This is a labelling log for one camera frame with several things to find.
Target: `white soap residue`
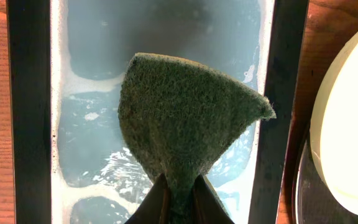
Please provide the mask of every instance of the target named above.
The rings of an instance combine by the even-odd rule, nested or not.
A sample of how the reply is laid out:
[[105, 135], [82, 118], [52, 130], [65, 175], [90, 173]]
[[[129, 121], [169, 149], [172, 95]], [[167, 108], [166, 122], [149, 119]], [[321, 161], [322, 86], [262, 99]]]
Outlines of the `white soap residue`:
[[243, 83], [251, 82], [254, 77], [254, 71], [255, 71], [255, 65], [251, 65], [248, 68], [248, 71], [244, 72], [244, 81], [242, 81], [242, 82]]
[[225, 173], [225, 172], [228, 172], [229, 169], [230, 169], [230, 167], [229, 167], [228, 165], [225, 165], [225, 167], [224, 167], [224, 169], [223, 169], [223, 172], [224, 172], [224, 173]]
[[62, 93], [63, 96], [70, 96], [77, 93], [89, 93], [93, 91], [106, 93], [117, 88], [124, 80], [124, 75], [125, 73], [121, 73], [118, 77], [107, 80], [90, 80], [79, 77], [69, 69], [63, 78], [64, 87]]
[[214, 166], [217, 166], [221, 163], [222, 161], [222, 157], [220, 157], [215, 163], [214, 163]]
[[132, 156], [130, 150], [129, 150], [127, 147], [122, 147], [122, 150], [124, 150], [125, 155], [127, 155], [127, 156]]
[[227, 154], [226, 154], [226, 159], [230, 159], [234, 156], [234, 150], [230, 150]]
[[120, 189], [120, 191], [119, 191], [119, 193], [120, 194], [124, 194], [124, 193], [127, 193], [127, 192], [129, 192], [129, 193], [132, 193], [132, 187], [128, 187], [128, 188], [125, 188], [125, 189]]
[[97, 113], [88, 113], [84, 116], [86, 121], [93, 121], [94, 119], [98, 118], [99, 115]]
[[258, 64], [258, 92], [264, 94], [267, 73], [267, 60], [269, 59], [270, 36], [272, 35], [272, 21], [274, 0], [258, 0], [260, 7], [259, 28], [259, 64]]

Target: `black frame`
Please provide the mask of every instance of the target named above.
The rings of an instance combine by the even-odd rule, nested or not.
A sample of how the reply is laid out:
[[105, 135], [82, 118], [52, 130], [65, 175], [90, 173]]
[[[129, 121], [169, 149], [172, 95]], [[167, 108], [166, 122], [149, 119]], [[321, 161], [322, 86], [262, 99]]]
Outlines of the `black frame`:
[[[308, 0], [275, 0], [249, 223], [277, 217]], [[7, 0], [16, 223], [50, 223], [50, 3]]]

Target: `cleaning tool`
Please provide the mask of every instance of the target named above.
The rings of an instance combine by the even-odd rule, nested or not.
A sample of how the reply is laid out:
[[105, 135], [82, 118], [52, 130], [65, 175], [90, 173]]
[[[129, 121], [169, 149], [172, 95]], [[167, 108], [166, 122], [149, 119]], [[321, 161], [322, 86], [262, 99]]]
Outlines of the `cleaning tool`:
[[228, 75], [190, 60], [143, 53], [129, 64], [118, 114], [124, 140], [148, 177], [154, 183], [162, 174], [166, 179], [169, 223], [191, 223], [198, 176], [208, 173], [246, 127], [275, 117], [268, 99]]

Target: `soapy water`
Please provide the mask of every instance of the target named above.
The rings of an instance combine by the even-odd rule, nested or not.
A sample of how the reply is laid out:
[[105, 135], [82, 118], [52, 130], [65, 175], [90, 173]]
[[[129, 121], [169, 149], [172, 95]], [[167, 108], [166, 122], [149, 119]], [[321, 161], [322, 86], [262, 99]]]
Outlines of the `soapy water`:
[[[214, 23], [213, 16], [207, 13], [221, 10], [220, 7], [217, 7], [218, 5], [218, 1], [211, 1], [210, 5], [207, 6], [191, 5], [191, 7], [200, 8], [191, 13], [192, 18], [198, 19], [198, 26], [190, 27], [187, 30], [182, 27], [180, 31], [184, 32], [185, 35], [190, 32], [193, 35], [192, 39], [186, 41], [177, 39], [173, 42], [161, 39], [159, 40], [162, 42], [153, 41], [153, 38], [158, 37], [161, 32], [161, 30], [155, 28], [146, 32], [149, 36], [145, 36], [144, 42], [139, 39], [129, 41], [129, 43], [135, 42], [135, 46], [128, 45], [126, 50], [125, 46], [112, 44], [113, 47], [118, 48], [116, 50], [118, 53], [114, 57], [124, 59], [114, 60], [111, 56], [106, 56], [106, 52], [101, 50], [103, 45], [99, 48], [96, 46], [96, 50], [92, 50], [88, 55], [81, 54], [81, 43], [78, 43], [77, 48], [79, 50], [76, 50], [74, 59], [72, 59], [73, 50], [69, 50], [70, 43], [74, 42], [71, 47], [76, 44], [73, 37], [73, 30], [75, 30], [73, 27], [77, 26], [76, 24], [90, 26], [90, 24], [87, 24], [90, 22], [75, 21], [78, 17], [72, 16], [70, 14], [72, 11], [85, 12], [82, 12], [79, 6], [75, 6], [74, 1], [51, 1], [51, 25], [52, 27], [59, 27], [59, 30], [51, 29], [51, 104], [53, 108], [52, 136], [54, 136], [52, 138], [52, 223], [94, 222], [95, 218], [93, 219], [87, 214], [87, 208], [90, 207], [99, 207], [99, 211], [105, 211], [96, 214], [99, 222], [105, 220], [103, 223], [124, 223], [135, 212], [152, 186], [139, 163], [134, 160], [128, 148], [126, 148], [117, 121], [117, 107], [124, 76], [123, 71], [134, 52], [147, 52], [147, 50], [155, 49], [153, 53], [196, 60], [233, 75], [236, 79], [263, 94], [268, 54], [268, 49], [264, 46], [269, 45], [272, 19], [269, 13], [272, 12], [273, 2], [260, 2], [254, 6], [260, 7], [260, 14], [262, 15], [261, 22], [256, 27], [259, 38], [254, 42], [254, 46], [245, 45], [241, 48], [232, 44], [231, 48], [226, 46], [228, 48], [226, 51], [223, 50], [224, 47], [218, 47], [215, 51], [220, 52], [220, 56], [215, 56], [209, 49], [210, 47], [203, 42], [208, 39], [208, 36], [228, 31], [227, 27], [222, 27], [216, 21]], [[96, 8], [90, 7], [88, 10], [100, 10]], [[154, 4], [150, 10], [157, 13], [158, 4]], [[240, 16], [245, 14], [245, 10], [239, 11]], [[70, 15], [73, 17], [71, 23], [68, 22]], [[127, 20], [131, 19], [130, 15], [121, 14], [120, 16]], [[175, 16], [186, 17], [186, 15], [180, 14]], [[242, 27], [241, 25], [246, 24], [247, 20], [253, 20], [252, 23], [255, 24], [255, 18], [248, 18], [247, 16], [244, 16], [243, 22], [238, 22], [236, 19], [233, 24], [235, 24], [236, 29], [243, 28], [246, 30], [247, 26]], [[108, 18], [100, 20], [98, 29], [110, 30], [100, 31], [99, 33], [87, 31], [87, 33], [102, 35], [103, 32], [111, 32], [111, 26], [114, 23], [116, 22]], [[126, 37], [130, 37], [134, 34], [134, 30], [140, 28], [136, 21], [132, 21], [129, 23], [128, 29], [131, 32]], [[238, 35], [243, 35], [245, 38], [251, 34], [246, 35], [240, 32]], [[210, 38], [208, 44], [215, 44], [219, 38], [222, 39], [222, 36]], [[155, 44], [142, 47], [145, 43], [147, 45], [150, 42]], [[171, 48], [170, 45], [173, 43], [181, 45], [181, 47]], [[190, 51], [183, 50], [186, 49], [184, 47], [186, 45], [191, 45], [193, 49]], [[240, 48], [240, 51], [237, 50], [233, 54], [233, 49], [236, 48]], [[98, 55], [98, 51], [102, 56], [110, 57], [112, 63], [97, 62], [97, 60], [103, 59]], [[88, 63], [88, 66], [83, 65], [84, 60], [90, 61], [85, 63]], [[249, 212], [255, 169], [255, 149], [258, 139], [255, 130], [258, 130], [258, 127], [258, 123], [249, 127], [222, 158], [214, 164], [207, 176], [235, 223], [247, 223], [247, 215], [244, 214]]]

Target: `scouring pad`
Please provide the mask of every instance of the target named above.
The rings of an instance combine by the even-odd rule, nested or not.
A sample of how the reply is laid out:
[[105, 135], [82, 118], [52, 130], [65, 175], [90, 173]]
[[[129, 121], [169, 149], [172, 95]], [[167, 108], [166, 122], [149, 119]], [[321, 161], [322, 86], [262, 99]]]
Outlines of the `scouring pad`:
[[268, 99], [241, 82], [182, 58], [138, 53], [124, 78], [122, 135], [155, 182], [172, 191], [170, 223], [191, 223], [190, 194], [254, 121], [275, 117]]

